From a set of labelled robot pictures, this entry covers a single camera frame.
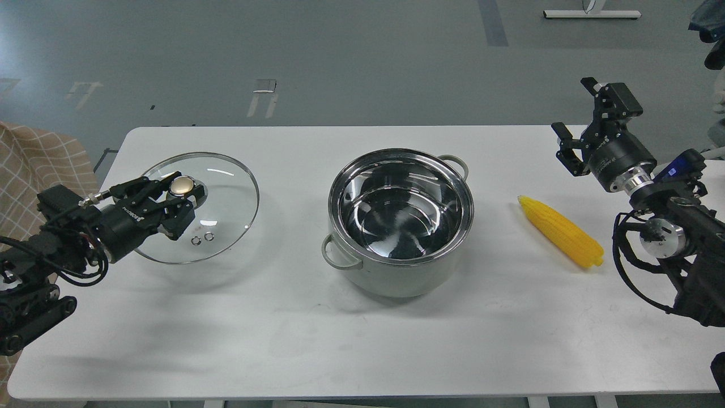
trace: pot handle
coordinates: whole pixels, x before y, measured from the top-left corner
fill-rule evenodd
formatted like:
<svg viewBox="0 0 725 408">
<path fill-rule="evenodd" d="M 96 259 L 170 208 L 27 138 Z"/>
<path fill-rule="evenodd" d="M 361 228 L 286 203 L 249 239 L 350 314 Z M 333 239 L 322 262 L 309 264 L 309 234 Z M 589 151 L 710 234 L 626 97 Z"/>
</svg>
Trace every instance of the pot handle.
<svg viewBox="0 0 725 408">
<path fill-rule="evenodd" d="M 337 242 L 332 240 L 332 234 L 328 234 L 327 237 L 325 237 L 324 240 L 322 240 L 322 257 L 325 259 L 325 261 L 330 264 L 335 269 L 339 269 L 341 271 L 349 271 L 350 269 L 360 269 L 363 267 L 363 261 L 360 259 L 355 259 L 355 263 L 352 265 L 338 265 L 333 261 L 330 256 L 327 254 L 327 245 L 332 242 L 337 246 L 338 249 L 340 247 L 337 245 Z"/>
<path fill-rule="evenodd" d="M 453 163 L 456 163 L 459 166 L 463 167 L 463 181 L 465 181 L 468 178 L 468 165 L 465 164 L 465 161 L 461 160 L 460 158 L 458 158 L 454 155 L 440 155 L 440 156 L 438 156 L 438 158 L 441 160 L 452 161 Z"/>
</svg>

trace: gray floor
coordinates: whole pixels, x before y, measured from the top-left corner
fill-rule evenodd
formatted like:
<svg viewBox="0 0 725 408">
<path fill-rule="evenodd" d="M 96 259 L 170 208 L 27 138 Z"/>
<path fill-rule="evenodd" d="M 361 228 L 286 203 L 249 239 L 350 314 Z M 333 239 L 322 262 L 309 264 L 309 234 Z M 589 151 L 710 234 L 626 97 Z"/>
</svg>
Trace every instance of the gray floor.
<svg viewBox="0 0 725 408">
<path fill-rule="evenodd" d="M 0 120 L 73 135 L 95 163 L 139 126 L 588 123 L 592 98 L 579 79 L 594 76 L 628 84 L 645 109 L 630 130 L 664 161 L 710 147 L 707 130 L 719 119 L 710 103 L 717 73 L 703 66 L 710 46 L 687 30 L 701 2 L 608 3 L 638 9 L 639 20 L 542 16 L 579 0 L 2 2 Z M 270 95 L 248 116 L 260 78 L 277 80 L 269 118 Z M 554 151 L 552 135 L 552 151 L 542 154 L 553 159 Z M 512 158 L 512 166 L 525 165 Z M 525 406 L 522 399 L 437 403 Z M 625 396 L 619 403 L 713 407 L 719 400 Z M 593 406 L 587 397 L 551 404 Z"/>
</svg>

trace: white table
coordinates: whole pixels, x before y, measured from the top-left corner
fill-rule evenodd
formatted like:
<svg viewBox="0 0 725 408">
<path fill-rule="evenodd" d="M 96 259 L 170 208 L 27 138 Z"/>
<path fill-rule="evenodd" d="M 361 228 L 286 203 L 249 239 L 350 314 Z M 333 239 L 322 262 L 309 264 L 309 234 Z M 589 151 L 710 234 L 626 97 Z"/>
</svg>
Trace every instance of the white table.
<svg viewBox="0 0 725 408">
<path fill-rule="evenodd" d="M 407 301 L 368 297 L 320 255 L 335 175 L 385 147 L 458 155 L 476 200 L 460 270 Z M 715 392 L 709 364 L 725 330 L 667 316 L 625 287 L 610 236 L 628 197 L 572 177 L 556 149 L 548 126 L 136 129 L 106 187 L 172 155 L 221 152 L 256 176 L 257 219 L 200 264 L 132 253 L 100 285 L 63 285 L 78 310 L 23 351 L 9 391 L 32 400 Z M 724 164 L 709 162 L 704 178 L 715 209 Z M 578 269 L 522 216 L 520 194 L 588 231 L 605 263 Z M 666 278 L 631 271 L 671 304 Z"/>
</svg>

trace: glass pot lid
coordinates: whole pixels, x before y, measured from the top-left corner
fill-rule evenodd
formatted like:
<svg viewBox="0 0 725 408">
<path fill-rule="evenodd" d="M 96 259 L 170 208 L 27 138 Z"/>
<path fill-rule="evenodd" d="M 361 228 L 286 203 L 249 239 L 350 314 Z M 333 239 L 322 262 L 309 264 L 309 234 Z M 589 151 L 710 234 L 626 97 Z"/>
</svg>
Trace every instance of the glass pot lid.
<svg viewBox="0 0 725 408">
<path fill-rule="evenodd" d="M 260 203 L 252 172 L 226 155 L 190 152 L 158 163 L 144 176 L 160 180 L 174 171 L 203 183 L 207 199 L 194 210 L 194 220 L 178 240 L 154 234 L 136 252 L 164 264 L 190 264 L 211 258 L 239 241 L 252 225 Z"/>
</svg>

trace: stainless steel pot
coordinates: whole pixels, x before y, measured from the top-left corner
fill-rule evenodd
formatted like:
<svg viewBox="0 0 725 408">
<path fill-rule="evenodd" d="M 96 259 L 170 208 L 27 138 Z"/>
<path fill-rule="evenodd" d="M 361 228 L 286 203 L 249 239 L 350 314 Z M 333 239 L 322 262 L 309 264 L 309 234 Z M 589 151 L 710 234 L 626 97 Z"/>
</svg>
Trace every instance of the stainless steel pot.
<svg viewBox="0 0 725 408">
<path fill-rule="evenodd" d="M 444 160 L 461 166 L 463 177 Z M 455 270 L 471 228 L 467 177 L 467 165 L 451 155 L 385 149 L 355 159 L 330 188 L 325 261 L 372 293 L 404 298 L 430 292 Z M 330 242 L 349 262 L 328 255 Z"/>
</svg>

